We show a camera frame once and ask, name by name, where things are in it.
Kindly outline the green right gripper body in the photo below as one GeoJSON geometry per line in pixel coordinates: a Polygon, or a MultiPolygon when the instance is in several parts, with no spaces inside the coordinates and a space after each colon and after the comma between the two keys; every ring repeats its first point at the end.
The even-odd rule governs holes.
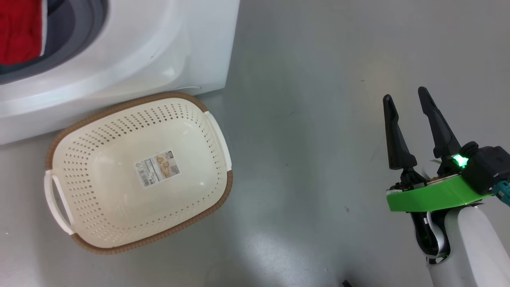
{"type": "Polygon", "coordinates": [[[490,194],[477,194],[460,175],[430,182],[413,190],[388,190],[386,200],[390,211],[428,212],[465,206],[490,194]]]}

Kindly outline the red garment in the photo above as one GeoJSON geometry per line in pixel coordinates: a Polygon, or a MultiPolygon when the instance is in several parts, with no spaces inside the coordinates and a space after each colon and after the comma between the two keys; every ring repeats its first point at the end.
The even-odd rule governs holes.
{"type": "Polygon", "coordinates": [[[0,0],[0,65],[26,63],[41,50],[41,0],[0,0]]]}

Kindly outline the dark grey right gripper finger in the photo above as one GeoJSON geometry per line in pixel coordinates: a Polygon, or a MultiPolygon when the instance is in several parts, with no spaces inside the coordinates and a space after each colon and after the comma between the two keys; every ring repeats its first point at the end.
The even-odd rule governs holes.
{"type": "Polygon", "coordinates": [[[398,184],[427,184],[427,180],[414,169],[417,160],[403,138],[398,124],[399,114],[389,94],[383,98],[383,107],[389,169],[402,171],[398,184]]]}
{"type": "Polygon", "coordinates": [[[422,112],[427,116],[435,144],[433,154],[441,163],[437,170],[439,177],[446,177],[461,172],[455,163],[454,156],[459,154],[460,144],[445,120],[443,114],[433,101],[426,87],[418,88],[418,96],[422,112]]]}

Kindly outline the paper basket label sticker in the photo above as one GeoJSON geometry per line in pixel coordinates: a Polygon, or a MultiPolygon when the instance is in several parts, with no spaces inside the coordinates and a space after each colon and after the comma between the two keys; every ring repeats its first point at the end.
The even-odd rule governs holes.
{"type": "Polygon", "coordinates": [[[171,150],[136,162],[134,167],[144,188],[152,187],[180,174],[180,168],[171,150]]]}

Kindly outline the cream perforated laundry basket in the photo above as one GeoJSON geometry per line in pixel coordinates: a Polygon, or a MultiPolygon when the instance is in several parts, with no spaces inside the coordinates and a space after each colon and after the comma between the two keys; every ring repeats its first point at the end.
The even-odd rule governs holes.
{"type": "Polygon", "coordinates": [[[222,130],[194,96],[130,100],[62,130],[46,155],[44,192],[58,223],[96,254],[125,252],[213,214],[233,186],[222,130]],[[144,188],[135,163],[171,150],[180,174],[144,188]]]}

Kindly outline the white front-load washing machine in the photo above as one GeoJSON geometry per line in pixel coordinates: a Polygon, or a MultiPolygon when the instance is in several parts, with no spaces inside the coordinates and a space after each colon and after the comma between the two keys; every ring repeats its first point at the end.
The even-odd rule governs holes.
{"type": "Polygon", "coordinates": [[[0,85],[0,145],[153,93],[223,88],[239,7],[240,0],[108,0],[104,25],[84,51],[0,85]]]}

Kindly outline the grey rubber door seal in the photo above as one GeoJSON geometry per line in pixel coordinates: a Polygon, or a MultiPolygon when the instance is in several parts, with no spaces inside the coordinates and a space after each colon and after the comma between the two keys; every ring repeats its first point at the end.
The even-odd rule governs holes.
{"type": "Polygon", "coordinates": [[[86,49],[100,33],[108,0],[47,0],[44,54],[26,63],[0,65],[0,85],[49,71],[86,49]]]}

